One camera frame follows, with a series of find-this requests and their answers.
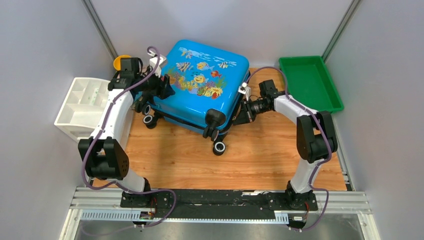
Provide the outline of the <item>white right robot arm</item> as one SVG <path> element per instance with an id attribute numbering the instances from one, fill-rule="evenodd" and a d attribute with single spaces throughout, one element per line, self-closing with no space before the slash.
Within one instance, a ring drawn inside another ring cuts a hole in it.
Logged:
<path id="1" fill-rule="evenodd" d="M 269 79 L 259 83 L 260 97 L 243 100 L 234 125 L 249 124 L 256 116 L 275 111 L 296 125 L 296 148 L 300 161 L 285 190 L 285 203 L 293 210 L 311 199 L 314 181 L 321 165 L 338 149 L 331 113 L 311 109 L 285 91 L 279 91 Z"/>

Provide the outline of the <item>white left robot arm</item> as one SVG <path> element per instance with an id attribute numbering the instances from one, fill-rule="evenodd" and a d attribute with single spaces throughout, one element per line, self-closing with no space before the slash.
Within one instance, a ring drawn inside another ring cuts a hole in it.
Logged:
<path id="1" fill-rule="evenodd" d="M 116 185 L 133 194 L 134 202 L 145 208 L 153 201 L 153 191 L 144 177 L 130 169 L 129 157 L 121 146 L 126 115 L 139 92 L 161 99 L 175 92 L 169 77 L 161 75 L 161 65 L 166 61 L 163 55 L 154 54 L 145 72 L 138 57 L 122 57 L 119 61 L 120 69 L 107 86 L 106 107 L 99 123 L 90 137 L 81 139 L 77 145 L 82 159 L 81 176 L 85 186 L 92 190 L 96 187 L 89 183 L 89 178 L 107 180 L 99 190 Z"/>

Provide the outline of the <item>blue fish-print suitcase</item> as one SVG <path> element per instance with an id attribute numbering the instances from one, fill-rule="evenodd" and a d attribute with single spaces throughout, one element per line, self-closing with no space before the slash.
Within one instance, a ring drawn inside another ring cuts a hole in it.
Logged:
<path id="1" fill-rule="evenodd" d="M 143 123 L 152 129 L 161 118 L 202 134 L 221 156 L 224 138 L 233 124 L 242 95 L 239 87 L 250 76 L 246 57 L 192 40 L 179 40 L 166 56 L 161 72 L 169 76 L 175 94 L 166 99 L 143 93 L 135 104 Z"/>

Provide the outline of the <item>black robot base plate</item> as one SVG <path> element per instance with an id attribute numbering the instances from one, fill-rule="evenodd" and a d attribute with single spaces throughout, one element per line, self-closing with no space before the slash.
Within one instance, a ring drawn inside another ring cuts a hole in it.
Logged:
<path id="1" fill-rule="evenodd" d="M 140 209 L 144 215 L 165 220 L 199 221 L 267 221 L 278 211 L 299 212 L 299 222 L 305 223 L 310 212 L 318 210 L 314 193 L 301 195 L 269 190 L 154 190 L 148 194 L 123 192 L 120 205 L 125 209 Z"/>

